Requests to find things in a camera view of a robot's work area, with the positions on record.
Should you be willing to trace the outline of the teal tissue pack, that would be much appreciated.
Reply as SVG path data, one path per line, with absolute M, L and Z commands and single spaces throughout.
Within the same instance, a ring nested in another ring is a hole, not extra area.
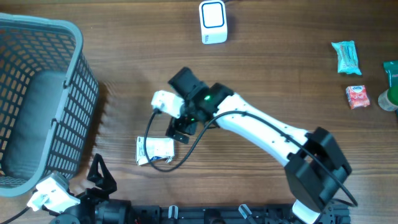
M 362 75 L 359 68 L 356 46 L 353 40 L 332 42 L 331 46 L 335 49 L 338 57 L 338 73 Z

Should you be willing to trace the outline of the green detergent pouch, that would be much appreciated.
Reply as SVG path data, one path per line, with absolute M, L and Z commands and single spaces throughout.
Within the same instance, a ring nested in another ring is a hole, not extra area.
M 397 105 L 397 61 L 386 61 L 383 63 L 384 70 L 387 74 L 389 89 L 392 91 L 387 95 L 394 105 Z

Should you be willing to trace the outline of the green lid jar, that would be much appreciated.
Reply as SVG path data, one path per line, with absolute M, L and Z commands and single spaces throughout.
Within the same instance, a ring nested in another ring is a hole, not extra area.
M 397 86 L 392 86 L 378 97 L 378 105 L 385 111 L 397 110 Z

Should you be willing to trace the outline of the red orange small packet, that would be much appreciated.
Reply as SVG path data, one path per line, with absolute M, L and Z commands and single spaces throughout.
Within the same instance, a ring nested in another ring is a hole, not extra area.
M 352 110 L 370 105 L 370 100 L 367 96 L 364 85 L 348 86 L 346 88 L 346 96 L 348 98 L 349 106 Z

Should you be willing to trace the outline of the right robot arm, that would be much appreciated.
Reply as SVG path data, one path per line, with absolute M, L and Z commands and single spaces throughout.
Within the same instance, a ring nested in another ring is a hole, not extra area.
M 333 135 L 289 126 L 246 102 L 220 83 L 208 86 L 188 67 L 169 80 L 163 111 L 172 116 L 167 134 L 186 143 L 197 123 L 231 131 L 270 154 L 285 170 L 296 201 L 292 213 L 301 223 L 315 223 L 334 200 L 352 168 Z

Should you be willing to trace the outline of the white plaster box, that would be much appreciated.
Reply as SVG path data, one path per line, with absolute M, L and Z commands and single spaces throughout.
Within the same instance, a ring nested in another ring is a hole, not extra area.
M 147 138 L 146 149 L 151 161 L 165 159 L 166 163 L 173 160 L 175 155 L 174 140 L 171 138 Z M 136 163 L 142 166 L 148 163 L 144 153 L 144 137 L 136 139 Z

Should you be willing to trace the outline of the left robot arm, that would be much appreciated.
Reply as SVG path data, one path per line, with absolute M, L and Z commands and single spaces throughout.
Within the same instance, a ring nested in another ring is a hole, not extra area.
M 94 183 L 77 195 L 80 204 L 59 213 L 50 224 L 126 224 L 131 214 L 131 202 L 113 200 L 109 196 L 117 191 L 117 183 L 100 154 L 94 156 L 87 180 Z

